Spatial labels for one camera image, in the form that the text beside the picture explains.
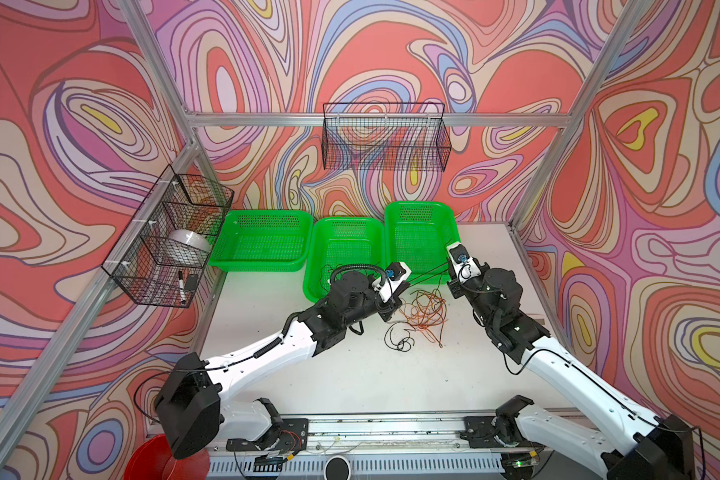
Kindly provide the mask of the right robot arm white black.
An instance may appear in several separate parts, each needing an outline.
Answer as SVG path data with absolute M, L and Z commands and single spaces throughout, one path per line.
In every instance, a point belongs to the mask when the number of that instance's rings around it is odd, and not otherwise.
M 662 417 L 595 375 L 550 332 L 520 308 L 522 288 L 513 272 L 456 261 L 448 287 L 465 298 L 476 322 L 516 375 L 531 372 L 570 401 L 586 428 L 516 395 L 495 411 L 492 423 L 469 435 L 502 446 L 538 443 L 602 479 L 693 479 L 693 429 L 675 415 Z

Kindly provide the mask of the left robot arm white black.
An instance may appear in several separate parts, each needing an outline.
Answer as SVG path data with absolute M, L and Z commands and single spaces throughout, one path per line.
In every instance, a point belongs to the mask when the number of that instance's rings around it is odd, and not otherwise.
M 292 364 L 309 360 L 361 335 L 362 321 L 373 315 L 391 319 L 410 286 L 410 268 L 393 262 L 386 268 L 344 265 L 330 276 L 329 292 L 311 307 L 290 314 L 281 331 L 224 355 L 181 357 L 154 400 L 154 409 L 176 460 L 186 459 L 217 438 L 275 442 L 282 422 L 265 398 L 235 401 L 248 385 Z

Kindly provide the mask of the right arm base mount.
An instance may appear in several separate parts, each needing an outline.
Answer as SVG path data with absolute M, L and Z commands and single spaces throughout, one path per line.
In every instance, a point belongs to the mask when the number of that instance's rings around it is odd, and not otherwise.
M 467 416 L 459 438 L 469 447 L 478 448 L 541 448 L 545 445 L 532 442 L 522 436 L 518 427 L 507 418 L 499 416 Z

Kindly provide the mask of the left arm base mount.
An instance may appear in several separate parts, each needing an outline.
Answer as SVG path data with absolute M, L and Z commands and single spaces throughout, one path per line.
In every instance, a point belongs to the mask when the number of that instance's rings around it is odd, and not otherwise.
M 298 453 L 308 445 L 309 420 L 307 418 L 286 418 L 276 422 L 261 438 L 250 441 L 229 439 L 226 450 L 229 452 L 276 452 Z

